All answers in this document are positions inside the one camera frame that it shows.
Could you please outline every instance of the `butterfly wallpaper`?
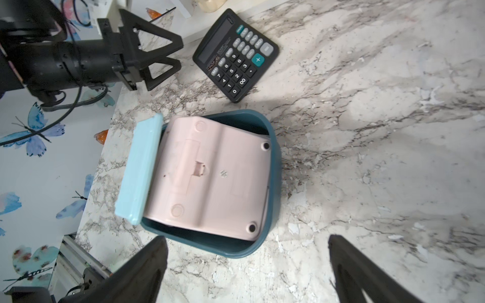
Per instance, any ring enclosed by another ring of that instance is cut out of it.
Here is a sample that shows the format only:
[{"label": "butterfly wallpaper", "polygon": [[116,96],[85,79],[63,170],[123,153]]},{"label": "butterfly wallpaper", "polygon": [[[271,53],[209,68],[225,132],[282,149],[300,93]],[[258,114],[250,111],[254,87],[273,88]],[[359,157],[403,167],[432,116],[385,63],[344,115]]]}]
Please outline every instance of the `butterfly wallpaper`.
[{"label": "butterfly wallpaper", "polygon": [[[81,101],[86,101],[89,99],[92,99],[99,95],[100,91],[96,91],[94,89],[86,89],[84,93],[82,93]],[[100,101],[96,102],[99,107],[108,107],[108,106],[114,106],[114,99],[113,97],[110,96],[110,94],[106,94],[106,96],[103,97]]]},{"label": "butterfly wallpaper", "polygon": [[[54,4],[60,9],[61,8],[61,0],[53,0]],[[89,23],[89,14],[87,7],[82,3],[82,1],[76,2],[76,11],[78,12],[79,20],[84,23]],[[71,30],[72,36],[74,40],[80,40],[79,37],[79,27],[84,27],[82,24],[78,22],[76,16],[74,15],[74,7],[73,7],[73,0],[65,0],[64,1],[64,14],[66,19],[69,21],[69,28]],[[71,36],[68,34],[66,41],[70,41]]]},{"label": "butterfly wallpaper", "polygon": [[79,198],[79,200],[76,200],[68,206],[64,207],[63,210],[57,213],[56,219],[63,219],[67,217],[74,218],[77,216],[77,214],[84,211],[84,208],[86,207],[86,202],[88,200],[89,191],[91,190],[91,185],[93,184],[93,180],[93,175],[86,176],[83,196],[79,195],[78,192],[76,192],[78,196],[73,198]]},{"label": "butterfly wallpaper", "polygon": [[[61,0],[52,0],[57,7]],[[83,1],[64,1],[74,40],[101,39],[89,22]],[[27,139],[0,146],[0,290],[14,286],[48,287],[64,235],[76,233],[93,184],[120,85],[107,84],[109,95],[83,106],[61,123]],[[77,88],[67,89],[65,104]],[[100,92],[83,88],[80,100]],[[0,92],[0,142],[42,131],[65,110],[46,112],[27,89]]]},{"label": "butterfly wallpaper", "polygon": [[[44,113],[42,112],[42,109],[37,104],[37,102],[35,102],[34,105],[32,105],[32,108],[29,111],[29,115],[27,117],[27,125],[25,125],[18,117],[15,117],[15,118],[19,123],[12,122],[12,124],[18,125],[26,130],[14,132],[13,134],[0,138],[0,142],[17,139],[25,135],[28,135],[34,131],[40,130],[44,126],[46,126],[48,121],[44,117]],[[15,146],[15,148],[20,148],[22,145],[25,144],[27,156],[31,157],[36,155],[41,157],[47,151],[46,145],[42,140],[51,143],[51,141],[47,137],[58,137],[58,136],[64,135],[64,127],[65,127],[64,124],[56,124],[54,125],[54,127],[49,128],[48,130],[38,135],[35,135],[33,137],[30,137],[15,143],[4,145],[3,147],[7,148],[7,147]]]},{"label": "butterfly wallpaper", "polygon": [[5,279],[4,281],[13,282],[3,291],[24,279],[32,282],[30,286],[48,287],[52,274],[41,273],[52,269],[52,267],[46,268],[46,266],[57,258],[58,253],[58,248],[48,245],[39,247],[33,255],[32,248],[24,245],[17,247],[12,254],[12,265],[15,272],[20,276],[14,279]]},{"label": "butterfly wallpaper", "polygon": [[[22,203],[20,203],[19,200],[20,198],[15,195],[14,192],[0,194],[0,215],[12,212],[22,207]],[[5,230],[2,228],[0,228],[0,236],[5,236]]]}]

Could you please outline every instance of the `teal plus button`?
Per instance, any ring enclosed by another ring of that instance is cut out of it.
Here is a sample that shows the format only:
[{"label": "teal plus button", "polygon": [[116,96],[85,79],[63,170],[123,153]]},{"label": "teal plus button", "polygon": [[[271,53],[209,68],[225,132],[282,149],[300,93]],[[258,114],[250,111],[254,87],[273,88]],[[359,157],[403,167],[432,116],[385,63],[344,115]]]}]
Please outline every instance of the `teal plus button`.
[{"label": "teal plus button", "polygon": [[264,57],[261,56],[260,54],[256,54],[256,55],[254,55],[254,57],[251,61],[254,63],[254,65],[256,65],[257,67],[260,67],[261,64],[263,64],[263,62],[264,62]]}]

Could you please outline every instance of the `black calculator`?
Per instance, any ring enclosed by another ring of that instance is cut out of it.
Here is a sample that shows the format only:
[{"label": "black calculator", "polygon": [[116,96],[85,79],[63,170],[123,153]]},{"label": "black calculator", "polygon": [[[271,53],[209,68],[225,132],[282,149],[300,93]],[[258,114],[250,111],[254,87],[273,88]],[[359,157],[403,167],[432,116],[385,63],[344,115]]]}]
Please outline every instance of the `black calculator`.
[{"label": "black calculator", "polygon": [[237,103],[279,54],[279,47],[227,9],[209,29],[192,59]]}]

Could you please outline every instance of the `light blue lid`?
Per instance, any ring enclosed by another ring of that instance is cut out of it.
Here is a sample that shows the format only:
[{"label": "light blue lid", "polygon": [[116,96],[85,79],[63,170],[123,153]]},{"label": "light blue lid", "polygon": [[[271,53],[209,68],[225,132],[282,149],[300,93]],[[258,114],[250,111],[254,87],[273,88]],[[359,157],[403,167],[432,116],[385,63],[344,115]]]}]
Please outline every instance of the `light blue lid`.
[{"label": "light blue lid", "polygon": [[123,181],[114,214],[132,225],[140,224],[162,135],[163,116],[155,114],[138,122],[133,132]]}]

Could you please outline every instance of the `pink calculator back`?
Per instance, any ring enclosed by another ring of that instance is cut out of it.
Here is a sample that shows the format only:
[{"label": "pink calculator back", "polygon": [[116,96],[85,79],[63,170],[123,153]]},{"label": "pink calculator back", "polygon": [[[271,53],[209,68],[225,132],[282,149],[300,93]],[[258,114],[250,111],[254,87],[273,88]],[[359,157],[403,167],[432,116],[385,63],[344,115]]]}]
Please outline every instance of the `pink calculator back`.
[{"label": "pink calculator back", "polygon": [[162,137],[144,216],[254,241],[264,226],[269,138],[203,117],[173,117]]}]

